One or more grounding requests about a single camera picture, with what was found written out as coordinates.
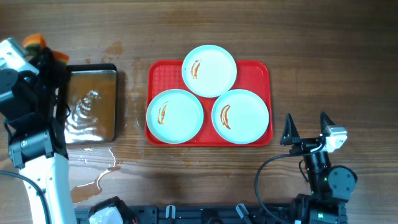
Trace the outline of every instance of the tray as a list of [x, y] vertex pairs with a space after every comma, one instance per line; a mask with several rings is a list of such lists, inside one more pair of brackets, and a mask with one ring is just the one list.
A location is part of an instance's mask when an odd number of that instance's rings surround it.
[[[185, 85], [181, 69], [183, 60], [159, 60], [149, 69], [147, 107], [150, 101], [159, 93], [179, 88], [191, 92]], [[218, 135], [211, 122], [211, 109], [217, 98], [204, 98], [194, 94], [202, 104], [205, 119], [199, 133], [191, 140], [181, 144], [167, 144], [156, 139], [145, 125], [147, 140], [156, 146], [190, 146], [190, 147], [254, 147], [265, 146], [273, 135], [271, 89], [267, 67], [257, 60], [237, 60], [238, 74], [233, 89], [245, 89], [260, 96], [269, 110], [269, 124], [267, 131], [257, 140], [249, 144], [233, 144]]]

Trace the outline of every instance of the plate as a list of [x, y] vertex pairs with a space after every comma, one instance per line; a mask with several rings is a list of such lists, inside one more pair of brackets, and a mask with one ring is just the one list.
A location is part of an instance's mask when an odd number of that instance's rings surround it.
[[207, 98], [217, 97], [234, 85], [236, 64], [225, 49], [203, 45], [185, 57], [182, 78], [194, 94]]
[[263, 100], [253, 92], [231, 90], [215, 101], [211, 121], [223, 139], [248, 144], [267, 130], [269, 112]]
[[188, 91], [166, 90], [149, 103], [146, 121], [155, 138], [169, 144], [179, 144], [199, 132], [203, 124], [203, 108]]

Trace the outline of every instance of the wood surface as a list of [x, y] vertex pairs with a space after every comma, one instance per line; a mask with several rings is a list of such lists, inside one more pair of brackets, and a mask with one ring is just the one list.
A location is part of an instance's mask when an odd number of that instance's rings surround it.
[[[301, 137], [320, 132], [326, 111], [348, 130], [332, 164], [353, 169], [350, 223], [398, 222], [397, 1], [0, 1], [0, 39], [41, 32], [70, 64], [114, 63], [120, 76], [115, 142], [68, 146], [76, 208], [119, 196], [128, 205], [257, 204], [254, 175], [279, 145], [287, 113]], [[144, 136], [147, 72], [215, 44], [235, 59], [265, 63], [271, 75], [275, 134], [266, 147], [154, 147]], [[13, 170], [0, 128], [0, 169]], [[266, 202], [309, 194], [299, 158], [261, 175]], [[0, 177], [0, 223], [30, 223], [20, 180]]]

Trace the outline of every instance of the orange object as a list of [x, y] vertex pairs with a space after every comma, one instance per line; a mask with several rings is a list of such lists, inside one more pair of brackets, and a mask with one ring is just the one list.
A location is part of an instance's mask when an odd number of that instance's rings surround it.
[[64, 63], [68, 63], [69, 61], [69, 55], [61, 53], [61, 52], [57, 52], [57, 51], [52, 51], [52, 55], [54, 56], [55, 60], [59, 60], [61, 62]]
[[22, 46], [26, 48], [32, 44], [39, 44], [41, 49], [46, 47], [45, 40], [42, 34], [32, 34], [26, 37], [24, 42], [22, 43]]

